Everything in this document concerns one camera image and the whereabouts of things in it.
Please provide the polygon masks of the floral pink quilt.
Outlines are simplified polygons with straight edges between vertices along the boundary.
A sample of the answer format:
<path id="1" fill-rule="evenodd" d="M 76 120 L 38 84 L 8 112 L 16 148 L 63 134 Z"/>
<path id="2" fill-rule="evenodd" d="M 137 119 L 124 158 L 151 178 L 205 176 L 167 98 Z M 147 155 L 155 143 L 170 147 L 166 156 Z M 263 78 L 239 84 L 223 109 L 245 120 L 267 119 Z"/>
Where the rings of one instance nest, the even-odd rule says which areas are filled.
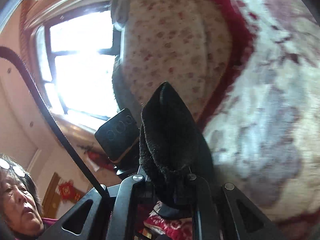
<path id="1" fill-rule="evenodd" d="M 129 0 L 119 69 L 131 99 L 144 105 L 167 81 L 197 119 L 220 82 L 232 38 L 211 0 Z"/>

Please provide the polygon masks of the black pants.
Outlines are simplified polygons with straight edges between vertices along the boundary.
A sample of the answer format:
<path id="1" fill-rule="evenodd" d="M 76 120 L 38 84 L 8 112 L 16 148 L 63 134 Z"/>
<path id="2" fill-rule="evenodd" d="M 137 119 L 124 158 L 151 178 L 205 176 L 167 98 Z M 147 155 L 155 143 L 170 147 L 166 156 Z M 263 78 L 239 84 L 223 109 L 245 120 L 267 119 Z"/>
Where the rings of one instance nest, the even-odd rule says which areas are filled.
<path id="1" fill-rule="evenodd" d="M 208 145 L 176 90 L 162 83 L 141 113 L 139 163 L 157 198 L 174 209 L 197 203 L 211 210 L 213 161 Z"/>

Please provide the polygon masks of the window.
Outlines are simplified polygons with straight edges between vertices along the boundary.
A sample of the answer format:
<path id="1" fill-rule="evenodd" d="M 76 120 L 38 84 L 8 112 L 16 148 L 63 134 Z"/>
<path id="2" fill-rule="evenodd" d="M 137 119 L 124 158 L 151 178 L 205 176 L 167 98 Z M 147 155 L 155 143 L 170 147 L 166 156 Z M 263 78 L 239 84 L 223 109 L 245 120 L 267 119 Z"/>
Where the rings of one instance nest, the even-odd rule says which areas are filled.
<path id="1" fill-rule="evenodd" d="M 109 1 L 84 5 L 42 23 L 35 45 L 49 109 L 99 120 L 116 115 L 112 73 L 120 42 Z"/>

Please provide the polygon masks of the grey fleece garment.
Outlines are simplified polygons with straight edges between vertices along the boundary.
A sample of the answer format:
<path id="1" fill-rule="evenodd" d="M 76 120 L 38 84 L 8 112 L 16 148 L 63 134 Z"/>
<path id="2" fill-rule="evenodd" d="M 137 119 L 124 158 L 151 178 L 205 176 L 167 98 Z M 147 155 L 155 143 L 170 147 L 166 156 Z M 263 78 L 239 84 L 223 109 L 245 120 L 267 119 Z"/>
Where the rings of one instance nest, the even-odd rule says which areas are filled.
<path id="1" fill-rule="evenodd" d="M 129 16 L 129 0 L 112 0 L 111 1 L 111 18 L 112 24 L 118 31 L 122 31 Z"/>

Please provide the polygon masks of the red white plush blanket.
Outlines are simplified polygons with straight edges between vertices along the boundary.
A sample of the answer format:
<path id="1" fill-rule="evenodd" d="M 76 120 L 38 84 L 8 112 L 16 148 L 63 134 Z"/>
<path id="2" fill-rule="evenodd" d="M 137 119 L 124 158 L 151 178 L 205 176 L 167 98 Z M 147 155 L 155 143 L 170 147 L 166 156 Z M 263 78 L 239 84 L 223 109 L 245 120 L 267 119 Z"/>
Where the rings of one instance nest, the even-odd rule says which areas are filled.
<path id="1" fill-rule="evenodd" d="M 319 26 L 301 0 L 211 1 L 232 38 L 201 113 L 216 178 L 307 239 L 319 228 Z"/>

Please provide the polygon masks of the red chinese knot decoration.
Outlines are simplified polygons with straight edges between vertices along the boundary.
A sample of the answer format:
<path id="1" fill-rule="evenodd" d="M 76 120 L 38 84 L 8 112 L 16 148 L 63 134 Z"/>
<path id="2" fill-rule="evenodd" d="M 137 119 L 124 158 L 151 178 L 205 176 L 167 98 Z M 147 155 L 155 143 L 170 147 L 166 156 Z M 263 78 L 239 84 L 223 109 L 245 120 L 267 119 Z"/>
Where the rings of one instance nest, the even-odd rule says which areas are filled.
<path id="1" fill-rule="evenodd" d="M 76 196 L 76 192 L 73 186 L 73 181 L 65 181 L 58 185 L 59 194 L 63 201 L 73 200 Z"/>

